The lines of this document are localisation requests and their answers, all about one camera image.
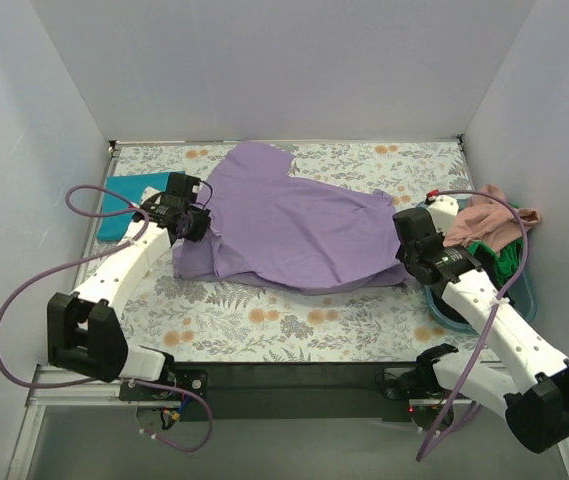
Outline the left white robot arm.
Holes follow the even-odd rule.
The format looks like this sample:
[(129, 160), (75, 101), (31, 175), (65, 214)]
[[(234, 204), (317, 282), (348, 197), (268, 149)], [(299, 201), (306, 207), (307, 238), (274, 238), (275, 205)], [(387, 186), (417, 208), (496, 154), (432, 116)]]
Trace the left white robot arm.
[(198, 201), (201, 187), (213, 192), (207, 182), (175, 172), (163, 191), (149, 188), (139, 204), (128, 205), (127, 230), (99, 268), (73, 292), (57, 293), (48, 302), (50, 364), (104, 382), (142, 380), (157, 400), (175, 392), (177, 377), (166, 368), (169, 356), (130, 344), (120, 316), (140, 281), (176, 241), (205, 236), (211, 218)]

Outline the purple t shirt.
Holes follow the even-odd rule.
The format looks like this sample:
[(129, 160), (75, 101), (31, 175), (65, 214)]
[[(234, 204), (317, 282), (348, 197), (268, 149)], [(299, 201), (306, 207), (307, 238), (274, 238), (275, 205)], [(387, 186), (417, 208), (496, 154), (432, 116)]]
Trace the purple t shirt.
[(208, 178), (204, 238), (173, 250), (175, 277), (307, 295), (404, 282), (392, 197), (293, 177), (293, 159), (267, 144), (233, 148)]

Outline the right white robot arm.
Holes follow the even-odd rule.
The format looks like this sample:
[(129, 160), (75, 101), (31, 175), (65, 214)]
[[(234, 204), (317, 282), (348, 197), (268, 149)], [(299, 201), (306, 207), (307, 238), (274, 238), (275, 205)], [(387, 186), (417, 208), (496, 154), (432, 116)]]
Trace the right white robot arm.
[(441, 344), (418, 356), (398, 385), (428, 397), (450, 391), (505, 419), (516, 439), (541, 453), (569, 437), (569, 357), (545, 341), (506, 299), (480, 262), (461, 246), (444, 246), (430, 212), (411, 208), (394, 215), (401, 246), (397, 257), (480, 334), (505, 370), (471, 364), (469, 356)]

